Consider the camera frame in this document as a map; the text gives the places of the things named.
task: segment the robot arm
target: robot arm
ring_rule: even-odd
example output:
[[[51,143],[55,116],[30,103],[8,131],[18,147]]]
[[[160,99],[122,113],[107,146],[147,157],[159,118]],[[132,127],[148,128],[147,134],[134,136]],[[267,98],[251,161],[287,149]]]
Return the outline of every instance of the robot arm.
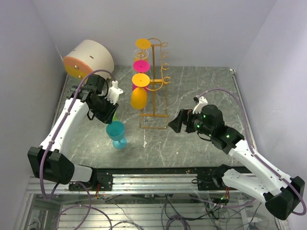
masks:
[[[77,99],[68,114],[64,124],[63,117],[66,116],[69,106],[77,87],[72,87],[68,93],[63,111],[57,122],[48,134],[46,139],[40,144],[39,148],[31,147],[28,151],[28,158],[35,177],[39,178],[39,166],[44,151],[47,149],[51,138],[54,136],[58,127],[61,127],[53,145],[49,150],[44,166],[44,179],[60,184],[67,184],[70,181],[88,182],[93,175],[90,167],[73,164],[66,158],[73,134],[76,132],[84,116],[92,120],[96,117],[105,124],[112,123],[113,115],[118,107],[117,101],[123,90],[118,88],[118,82],[113,81],[112,87],[108,88],[106,96],[100,96],[105,79],[99,75],[91,75],[77,95]]]
[[[186,132],[205,134],[210,142],[225,154],[241,162],[255,177],[248,177],[238,173],[227,165],[221,165],[213,172],[213,181],[218,187],[232,187],[265,203],[266,208],[277,218],[286,219],[299,204],[299,198],[282,180],[285,179],[302,196],[305,182],[300,177],[291,178],[282,172],[261,154],[250,151],[248,143],[237,130],[225,125],[222,112],[212,104],[207,104],[205,98],[194,98],[197,105],[194,110],[181,109],[178,116],[168,125],[177,133],[182,124],[186,125]],[[277,171],[276,176],[267,166]]]

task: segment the cup base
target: cup base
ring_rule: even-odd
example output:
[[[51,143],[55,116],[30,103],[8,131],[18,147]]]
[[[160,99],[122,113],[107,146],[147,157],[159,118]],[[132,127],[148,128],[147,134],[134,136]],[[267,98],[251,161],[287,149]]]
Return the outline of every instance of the cup base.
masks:
[[[120,150],[123,149],[127,145],[127,139],[123,138],[122,140],[114,140],[113,141],[113,147]]]

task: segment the marble surface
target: marble surface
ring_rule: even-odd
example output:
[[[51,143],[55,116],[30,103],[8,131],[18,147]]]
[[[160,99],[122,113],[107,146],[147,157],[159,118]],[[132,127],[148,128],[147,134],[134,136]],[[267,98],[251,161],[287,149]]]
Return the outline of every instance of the marble surface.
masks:
[[[121,96],[118,102],[116,117],[125,124],[128,144],[124,149],[115,149],[106,134],[106,125],[96,118],[90,121],[84,117],[66,154],[73,163],[100,168],[201,167],[221,164],[241,166],[211,143],[201,140],[196,133],[185,133],[184,126],[178,134],[171,128],[140,128],[140,113],[130,105],[131,78],[135,72],[130,66],[116,66],[113,73],[118,80],[118,86],[125,91],[125,95]],[[167,89],[169,121],[177,116],[181,108],[193,108],[193,97],[205,90],[221,87],[237,94],[234,80],[227,68],[170,67],[165,71],[165,76],[171,77]],[[79,79],[69,77],[65,91],[79,82]],[[157,111],[161,114],[165,113],[165,89],[166,87],[156,94],[156,103],[159,104]],[[59,113],[66,100],[65,95],[61,100]],[[228,126],[244,134],[241,111],[228,94],[211,92],[206,95],[206,99],[223,112]],[[152,110],[151,101],[152,94],[148,93],[145,112]],[[163,126],[166,120],[147,118],[142,122],[149,126]]]

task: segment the white wall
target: white wall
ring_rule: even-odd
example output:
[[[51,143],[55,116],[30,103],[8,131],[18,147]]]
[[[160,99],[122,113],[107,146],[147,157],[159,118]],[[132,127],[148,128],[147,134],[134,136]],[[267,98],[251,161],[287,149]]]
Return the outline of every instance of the white wall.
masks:
[[[47,135],[64,69],[30,0],[0,2],[0,229],[11,230],[31,168],[27,152]]]
[[[261,153],[307,182],[306,12],[306,0],[277,1],[239,65],[237,79]],[[289,219],[293,230],[306,228],[306,216]]]
[[[131,65],[135,41],[168,41],[173,66],[235,69],[276,0],[33,0],[65,56],[93,39],[117,65]]]

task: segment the wire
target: wire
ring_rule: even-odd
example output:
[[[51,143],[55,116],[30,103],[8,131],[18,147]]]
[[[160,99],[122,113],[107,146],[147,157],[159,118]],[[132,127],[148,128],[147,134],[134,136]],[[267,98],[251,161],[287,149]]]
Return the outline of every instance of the wire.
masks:
[[[240,209],[239,211],[236,211],[236,210],[234,210],[234,209],[232,209],[232,208],[229,208],[230,210],[233,210],[233,211],[235,211],[236,213],[235,213],[235,214],[232,214],[232,215],[229,216],[228,218],[221,218],[221,219],[227,219],[227,221],[221,221],[220,219],[219,219],[219,221],[222,222],[222,223],[227,223],[227,222],[229,222],[229,219],[230,219],[231,217],[234,217],[235,215],[240,214],[240,211],[244,210],[245,208],[246,208],[246,207]]]
[[[241,205],[224,206],[224,205],[216,204],[216,203],[214,203],[214,202],[212,202],[212,201],[209,201],[209,200],[203,200],[203,199],[201,199],[201,198],[197,198],[197,197],[193,197],[193,196],[191,196],[191,197],[189,197],[189,198],[194,199],[194,200],[199,200],[199,201],[202,201],[202,202],[209,203],[209,204],[211,204],[211,205],[214,205],[215,207],[223,207],[223,208],[238,208],[238,207],[245,207],[245,206],[247,206],[247,205],[250,205],[251,203],[253,203],[253,202],[256,200],[255,198],[252,198],[250,201],[247,201],[247,202],[245,202],[245,203],[243,203],[243,204],[241,204]]]
[[[132,224],[132,225],[134,225],[135,227],[137,227],[138,229],[140,229],[140,230],[144,230],[142,226],[140,226],[140,225],[138,225],[138,224],[134,223],[133,221],[128,221],[128,220],[122,220],[122,221],[120,221],[120,222],[116,223],[116,224],[115,224],[115,225],[113,225],[111,228],[109,228],[109,230],[112,230],[112,229],[113,229],[113,227],[117,226],[118,224],[122,224],[122,223]]]
[[[88,217],[88,214],[90,213],[90,210],[91,210],[91,208],[92,208],[92,201],[91,201],[90,192],[89,192],[88,189],[85,187],[85,185],[82,184],[81,182],[76,182],[76,184],[81,185],[81,186],[85,189],[85,191],[86,191],[86,193],[87,193],[87,195],[88,195],[88,198],[89,198],[89,202],[90,202],[90,203],[89,203],[88,206],[86,206],[86,207],[88,208],[88,210],[87,210],[87,213],[85,214],[83,220],[80,222],[80,224],[79,224],[74,230],[77,230],[77,229],[85,222],[85,220],[86,220],[86,218]],[[63,211],[61,211],[61,212],[58,214],[58,216],[56,217],[56,220],[54,221],[54,225],[55,225],[55,229],[56,229],[56,230],[58,229],[58,221],[59,221],[60,216],[61,216],[64,212],[66,212],[67,210],[72,209],[72,208],[74,208],[74,207],[82,207],[82,205],[74,205],[74,206],[68,207],[68,208],[64,209]]]
[[[112,203],[112,202],[110,202],[108,200],[106,200],[106,201],[109,202],[110,204],[116,205],[118,208],[120,208],[123,211],[124,215],[128,218],[128,220],[132,221],[132,219],[130,219],[130,217],[128,217],[128,215],[125,213],[124,209],[121,208],[118,204]]]
[[[173,204],[172,204],[169,200],[167,200],[167,201],[166,201],[166,205],[165,205],[165,209],[164,209],[164,212],[165,212],[167,218],[171,219],[171,218],[168,216],[168,214],[166,213],[166,206],[167,206],[168,203],[169,203],[170,206],[173,208],[173,210],[176,212],[176,214],[177,214],[177,215],[180,215],[180,214],[177,212],[177,210],[175,209],[175,207],[173,206]],[[183,217],[183,218],[184,218],[185,220],[188,220],[188,221],[195,221],[195,220],[199,220],[199,219],[206,219],[206,218],[203,218],[203,217],[208,216],[208,215],[209,215],[209,214],[207,213],[207,214],[201,215],[201,216],[199,216],[199,217],[197,217],[197,218],[188,218],[188,217]]]
[[[104,96],[106,97],[108,93],[109,93],[109,84],[106,82],[106,94]]]
[[[230,221],[230,213],[229,213],[229,210],[226,209],[226,212],[227,212],[227,214],[228,214],[228,219],[227,219],[227,221],[226,221],[225,230],[227,230],[227,224],[228,224],[228,222]]]
[[[202,140],[210,141],[210,139],[202,138],[202,137],[200,136],[200,133],[199,133],[199,132],[197,132],[197,135],[198,135],[198,137],[199,137],[200,139],[202,139]]]
[[[209,214],[210,210],[209,210],[208,204],[205,204],[205,209],[206,209],[206,212]],[[212,216],[210,216],[210,215],[208,215],[208,216],[209,216],[211,222],[213,223],[213,226],[218,229],[219,227],[216,226],[216,223],[215,223],[216,217],[214,216],[214,214],[212,213]]]
[[[300,193],[293,187],[293,185],[291,183],[289,183],[286,179],[284,179],[275,169],[273,169],[263,159],[261,159],[257,154],[255,154],[254,149],[253,149],[253,147],[251,145],[250,138],[249,138],[248,125],[247,125],[248,123],[247,123],[247,118],[245,116],[242,103],[239,101],[239,99],[233,93],[231,93],[228,90],[222,89],[222,88],[214,88],[214,89],[207,90],[207,91],[201,93],[200,95],[198,95],[197,98],[200,98],[203,95],[205,95],[205,94],[207,94],[209,92],[212,92],[212,91],[224,91],[224,92],[228,93],[230,96],[232,96],[235,99],[235,101],[239,105],[239,107],[241,109],[241,112],[242,112],[242,116],[243,116],[243,120],[244,120],[243,123],[244,123],[245,138],[246,138],[246,141],[248,143],[249,150],[251,151],[251,153],[253,154],[253,156],[257,160],[259,160],[265,167],[267,167],[272,173],[274,173],[279,179],[281,179],[283,182],[285,182],[292,189],[292,191],[299,198],[299,200],[300,200],[300,202],[302,203],[302,206],[303,206],[303,211],[301,213],[294,212],[294,211],[292,211],[292,213],[296,214],[298,216],[304,216],[307,213],[307,207],[306,207],[306,203],[304,202],[303,197],[300,195]]]
[[[39,218],[37,218],[37,217],[33,217],[33,219],[37,219],[37,221],[38,221],[38,229],[40,229],[40,220],[39,220]]]
[[[252,218],[251,218],[251,220],[250,220],[249,223],[243,224],[243,225],[241,225],[240,227],[237,227],[237,228],[234,229],[234,230],[237,230],[237,229],[239,229],[239,228],[241,228],[241,227],[243,227],[243,226],[245,226],[245,225],[247,225],[247,224],[248,224],[248,229],[249,229],[249,226],[250,226],[250,224],[253,222],[253,219],[255,218],[255,215],[256,215],[256,213],[257,213],[257,211],[258,211],[258,208],[260,207],[261,204],[262,204],[262,203],[260,203],[260,204],[258,205],[258,207],[256,208],[256,210],[255,210],[255,212],[254,212],[254,214],[253,214],[253,216],[252,216]]]
[[[57,183],[54,186],[54,188],[52,189],[51,194],[50,194],[49,197],[46,195],[45,186],[44,186],[44,164],[45,164],[45,160],[46,160],[47,154],[51,150],[51,147],[54,144],[54,141],[55,141],[56,137],[58,136],[61,128],[63,127],[64,122],[66,121],[68,115],[70,114],[70,111],[71,111],[74,103],[76,102],[78,93],[79,93],[83,83],[89,78],[89,76],[91,76],[92,74],[97,73],[97,72],[106,72],[115,80],[114,75],[111,72],[109,72],[108,70],[105,70],[105,69],[98,69],[98,70],[92,71],[91,73],[86,75],[85,78],[82,79],[82,81],[80,82],[80,84],[78,85],[78,87],[77,87],[77,89],[76,89],[76,91],[74,93],[73,99],[71,101],[70,106],[67,109],[67,112],[64,114],[64,117],[62,118],[59,126],[55,130],[55,132],[54,132],[54,134],[53,134],[53,136],[52,136],[52,138],[51,138],[47,148],[45,149],[45,151],[43,153],[43,157],[42,157],[42,160],[41,160],[40,166],[39,166],[39,181],[40,181],[40,188],[41,188],[41,191],[42,191],[43,198],[46,199],[46,200],[50,200],[53,197],[53,194],[54,194],[55,190],[57,189],[57,187],[59,185],[59,183]]]
[[[161,225],[163,230],[168,230],[171,223],[173,223],[175,220],[178,220],[182,223],[184,230],[190,230],[190,225],[183,219],[183,216],[180,216],[180,214],[174,215],[172,217],[169,218],[169,220],[166,223],[166,229],[164,228],[164,224],[163,224],[163,210],[165,210],[165,207],[167,205],[168,200],[166,200],[166,202],[164,203],[164,206],[161,210]]]
[[[97,185],[97,190],[95,194],[96,199],[102,199],[102,196],[99,196],[99,189],[100,189],[100,184]]]
[[[114,200],[115,198],[117,198],[117,197],[119,197],[119,196],[121,196],[122,194],[120,194],[120,195],[117,195],[116,197],[114,197],[114,198],[112,198],[112,199],[108,199],[108,198],[105,198],[108,202],[110,202],[110,200]]]

